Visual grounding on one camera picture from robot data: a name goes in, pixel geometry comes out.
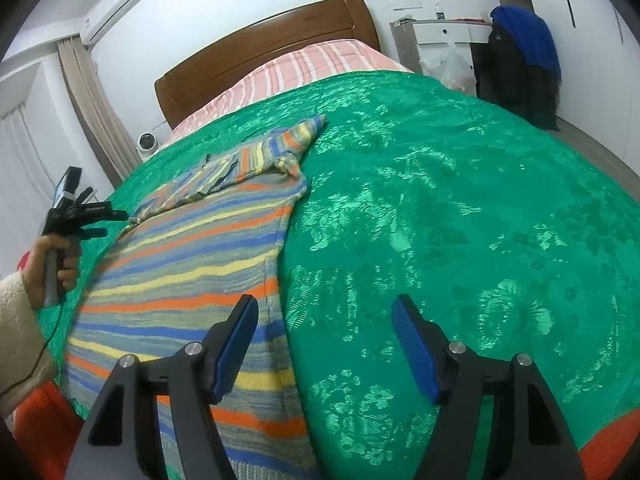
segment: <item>air conditioner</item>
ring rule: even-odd
[[[140,0],[99,0],[82,20],[80,39],[94,44]]]

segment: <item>pink striped sheet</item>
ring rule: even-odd
[[[410,72],[358,40],[325,41],[268,61],[178,124],[160,149],[252,103],[345,72]]]

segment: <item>wire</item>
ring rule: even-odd
[[[15,381],[15,383],[11,384],[10,386],[2,390],[2,392],[0,392],[0,399],[2,399],[2,397],[4,397],[7,393],[9,393],[14,388],[17,388],[21,384],[24,384],[25,382],[27,382],[29,379],[33,377],[34,373],[36,373],[36,370],[38,368],[38,365],[40,364],[40,359],[42,359],[42,355],[44,354],[44,351],[47,349],[47,346],[49,346],[49,343],[51,343],[53,336],[55,336],[56,332],[58,331],[60,320],[62,320],[62,307],[63,305],[60,305],[58,320],[56,321],[56,325],[53,327],[53,332],[51,332],[51,335],[49,336],[49,338],[44,342],[44,345],[42,345],[42,348],[40,349],[40,353],[38,354],[38,358],[36,359],[36,362],[33,364],[33,368],[31,369],[31,372],[29,372],[25,377],[21,378],[18,381]]]

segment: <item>blue gripper pad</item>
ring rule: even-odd
[[[229,338],[216,362],[216,380],[213,383],[213,397],[217,402],[234,387],[240,366],[244,360],[249,343],[254,337],[258,325],[258,302],[249,297],[247,306],[232,328]]]
[[[434,356],[429,350],[420,326],[428,323],[437,327],[442,338],[444,338],[444,334],[435,323],[429,323],[422,318],[414,302],[406,294],[398,296],[392,303],[391,319],[418,390],[429,397],[433,404],[438,404],[442,395],[438,376],[441,367],[437,356]],[[430,342],[430,346],[438,348],[443,344],[443,339],[437,333],[434,336],[435,340]]]

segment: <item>blue cloth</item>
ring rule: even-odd
[[[511,34],[526,64],[541,66],[560,76],[558,53],[545,20],[530,10],[513,6],[495,7],[491,17]]]

